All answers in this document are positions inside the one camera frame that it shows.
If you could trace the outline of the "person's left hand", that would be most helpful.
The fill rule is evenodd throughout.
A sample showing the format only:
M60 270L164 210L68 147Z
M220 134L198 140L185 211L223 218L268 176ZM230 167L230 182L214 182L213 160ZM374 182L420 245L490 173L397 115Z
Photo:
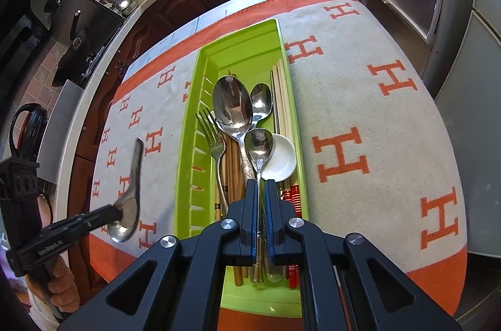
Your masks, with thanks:
M40 285L33 277L26 275L28 290L41 301L50 300L61 312L75 312L80 306L80 295L75 277L62 257L57 257L51 273L52 278L47 286Z

